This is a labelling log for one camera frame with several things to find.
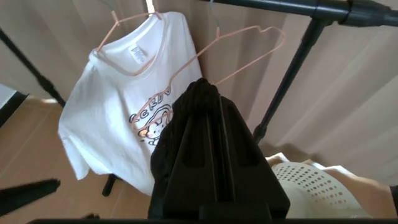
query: clothes hanger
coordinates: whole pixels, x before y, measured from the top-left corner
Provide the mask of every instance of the clothes hanger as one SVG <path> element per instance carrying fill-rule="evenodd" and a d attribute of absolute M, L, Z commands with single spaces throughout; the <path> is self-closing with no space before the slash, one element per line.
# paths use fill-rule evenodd
<path fill-rule="evenodd" d="M 164 93 L 170 91 L 170 89 L 171 89 L 171 84 L 172 84 L 173 79 L 174 79 L 184 68 L 186 68 L 190 63 L 192 63 L 196 58 L 198 58 L 201 54 L 203 54 L 207 49 L 209 49 L 212 45 L 214 45 L 214 44 L 217 43 L 218 41 L 220 41 L 220 40 L 222 40 L 222 39 L 225 39 L 225 38 L 227 38 L 227 37 L 231 37 L 231 36 L 233 36 L 233 35 L 242 33 L 242 32 L 244 32 L 244 31 L 253 30 L 253 29 L 258 30 L 258 32 L 259 32 L 260 34 L 261 34 L 261 33 L 265 33 L 265 32 L 267 32 L 267 31 L 269 31 L 269 30 L 271 30 L 271 29 L 274 29 L 274 30 L 280 32 L 280 34 L 281 34 L 281 36 L 282 36 L 281 42 L 280 42 L 276 47 L 274 47 L 272 50 L 266 52 L 265 54 L 263 54 L 263 55 L 261 55 L 260 57 L 254 59 L 253 61 L 251 61 L 251 62 L 245 64 L 244 66 L 242 66 L 241 68 L 239 68 L 239 69 L 237 69 L 235 72 L 233 72 L 232 74 L 230 74 L 230 75 L 228 75 L 227 77 L 221 79 L 220 81 L 218 81 L 218 82 L 216 82 L 216 83 L 212 83 L 213 85 L 219 85 L 220 83 L 225 82 L 227 79 L 233 77 L 234 75 L 236 75 L 236 74 L 239 73 L 240 71 L 242 71 L 242 70 L 244 70 L 245 68 L 251 66 L 252 64 L 258 62 L 259 60 L 261 60 L 261 59 L 264 58 L 265 56 L 267 56 L 267 55 L 269 55 L 269 54 L 275 52 L 276 50 L 278 50 L 278 49 L 284 44 L 284 42 L 285 42 L 285 33 L 284 33 L 280 28 L 277 28 L 277 27 L 268 27 L 268 28 L 265 28 L 265 29 L 261 29 L 260 26 L 250 26 L 250 27 L 245 27 L 245 28 L 243 28 L 243 29 L 240 29 L 240 30 L 237 30 L 237 31 L 234 31 L 234 32 L 230 32 L 230 33 L 228 33 L 228 34 L 224 34 L 224 35 L 221 35 L 221 36 L 220 36 L 220 23 L 219 23 L 218 19 L 217 19 L 217 18 L 214 16 L 214 14 L 213 14 L 212 5 L 213 5 L 213 0 L 210 1 L 210 12 L 211 12 L 211 15 L 213 16 L 213 18 L 215 19 L 215 21 L 216 21 L 216 23 L 217 23 L 216 38 L 215 38 L 212 42 L 210 42 L 210 44 L 208 44 L 205 48 L 203 48 L 199 53 L 197 53 L 195 56 L 193 56 L 185 65 L 183 65 L 180 69 L 178 69 L 178 70 L 171 76 L 171 78 L 170 78 L 170 80 L 169 80 L 169 85 L 167 86 L 167 88 L 166 88 L 164 91 L 162 91 L 162 92 L 160 92 L 160 93 L 156 93 L 154 96 L 152 96 L 151 98 L 149 98 L 149 100 L 147 101 L 147 103 L 138 111 L 137 115 L 135 115 L 135 117 L 132 119 L 132 121 L 131 121 L 131 127 L 132 127 L 133 130 L 142 131 L 143 129 L 148 128 L 150 125 L 156 123 L 158 120 L 164 118 L 165 116 L 169 116 L 171 113 L 173 113 L 172 111 L 170 111 L 170 112 L 168 112 L 167 114 L 164 114 L 164 115 L 162 115 L 161 117 L 159 117 L 159 118 L 153 120 L 153 121 L 150 122 L 149 124 L 147 124 L 147 125 L 145 125 L 145 126 L 143 126 L 143 127 L 141 127 L 141 128 L 136 128 L 135 123 L 136 123 L 138 117 L 140 117 L 141 113 L 145 110 L 145 108 L 149 105 L 149 103 L 150 103 L 152 100 L 154 100 L 157 96 L 163 95 Z"/>
<path fill-rule="evenodd" d="M 108 3 L 106 3 L 105 1 L 101 1 L 101 2 L 106 4 L 109 8 L 111 8 L 111 6 Z M 141 14 L 138 14 L 138 15 L 135 15 L 135 16 L 131 16 L 131 17 L 128 17 L 128 18 L 125 18 L 125 19 L 121 19 L 121 20 L 118 19 L 118 16 L 116 15 L 116 12 L 114 10 L 111 11 L 111 14 L 112 14 L 112 17 L 114 19 L 114 24 L 113 24 L 111 30 L 109 30 L 109 32 L 106 34 L 105 38 L 102 40 L 102 42 L 100 43 L 100 45 L 96 49 L 97 52 L 99 52 L 102 49 L 102 47 L 104 46 L 104 44 L 107 41 L 107 39 L 109 38 L 109 36 L 112 34 L 112 32 L 115 30 L 115 28 L 117 26 L 120 26 L 121 22 L 126 22 L 126 21 L 129 21 L 131 19 L 136 19 L 136 18 L 142 17 L 142 16 L 149 16 L 149 15 L 152 15 L 152 14 L 155 14 L 159 20 L 162 20 L 162 16 L 158 12 L 141 13 Z M 142 66 L 137 72 L 133 73 L 132 75 L 140 74 L 142 71 L 144 71 L 154 61 L 154 59 L 155 59 L 155 56 L 153 56 L 144 66 Z"/>

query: cartoon character print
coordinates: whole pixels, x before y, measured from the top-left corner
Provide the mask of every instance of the cartoon character print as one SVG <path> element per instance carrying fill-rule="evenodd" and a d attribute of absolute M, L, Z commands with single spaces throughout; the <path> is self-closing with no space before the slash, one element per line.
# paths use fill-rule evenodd
<path fill-rule="evenodd" d="M 160 138 L 160 134 L 164 127 L 170 122 L 172 118 L 172 107 L 170 104 L 161 104 L 164 99 L 164 95 L 170 95 L 170 91 L 166 91 L 163 95 L 159 95 L 154 98 L 148 105 L 148 107 L 142 111 L 140 117 L 136 120 L 136 122 L 140 121 L 141 119 L 146 120 L 145 126 L 149 123 L 153 122 L 157 118 L 161 118 L 157 120 L 155 123 L 151 124 L 150 126 L 146 127 L 143 130 L 138 132 L 138 136 L 140 136 L 141 142 L 146 142 L 150 146 L 156 146 L 157 141 Z M 137 114 L 132 114 L 130 116 L 130 123 L 132 123 L 134 117 Z"/>

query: curtain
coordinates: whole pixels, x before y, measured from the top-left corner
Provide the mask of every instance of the curtain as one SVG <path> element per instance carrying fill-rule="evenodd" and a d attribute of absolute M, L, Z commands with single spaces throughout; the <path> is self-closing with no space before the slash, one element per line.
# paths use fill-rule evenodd
<path fill-rule="evenodd" d="M 379 1 L 398 9 L 398 1 Z M 213 5 L 199 0 L 153 0 L 159 12 L 185 15 L 199 51 L 215 38 L 243 27 L 276 26 L 286 34 L 272 55 L 218 85 L 233 100 L 251 131 L 262 119 L 310 18 L 260 9 Z M 144 1 L 5 0 L 0 26 L 67 100 L 87 62 L 120 18 L 145 12 Z M 118 39 L 144 19 L 116 29 Z M 313 47 L 260 142 L 265 155 L 293 149 L 324 166 L 343 165 L 357 175 L 398 184 L 398 29 L 332 24 Z M 252 30 L 218 42 L 199 59 L 203 75 L 217 82 L 280 42 L 276 31 Z M 19 91 L 48 96 L 0 44 L 0 82 Z"/>

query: wooden floor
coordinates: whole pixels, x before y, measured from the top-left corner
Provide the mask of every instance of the wooden floor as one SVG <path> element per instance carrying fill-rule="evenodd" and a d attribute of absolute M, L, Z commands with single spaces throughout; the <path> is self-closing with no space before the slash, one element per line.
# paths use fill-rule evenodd
<path fill-rule="evenodd" d="M 106 175 L 90 173 L 77 181 L 58 138 L 61 108 L 27 99 L 0 128 L 0 189 L 38 180 L 61 180 L 58 190 L 0 217 L 3 223 L 37 218 L 146 218 L 150 197 L 117 180 L 111 195 L 102 196 Z"/>

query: rack leg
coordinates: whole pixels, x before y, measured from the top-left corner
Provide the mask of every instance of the rack leg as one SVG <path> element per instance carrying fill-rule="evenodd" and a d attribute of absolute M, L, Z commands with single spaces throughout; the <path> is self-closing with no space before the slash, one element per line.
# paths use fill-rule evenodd
<path fill-rule="evenodd" d="M 118 177 L 116 177 L 114 174 L 108 175 L 108 180 L 106 181 L 104 189 L 102 190 L 102 195 L 104 197 L 107 197 L 111 194 L 112 187 L 116 179 L 118 179 Z"/>
<path fill-rule="evenodd" d="M 267 126 L 269 121 L 275 114 L 280 102 L 285 96 L 289 86 L 292 84 L 295 76 L 299 72 L 304 60 L 307 58 L 308 53 L 311 51 L 312 46 L 317 42 L 323 29 L 330 25 L 328 21 L 321 21 L 318 19 L 312 19 L 304 33 L 301 44 L 298 47 L 292 62 L 290 63 L 279 87 L 276 91 L 274 98 L 269 105 L 267 112 L 265 113 L 261 123 L 255 128 L 253 132 L 254 140 L 259 143 L 260 140 L 266 135 Z"/>

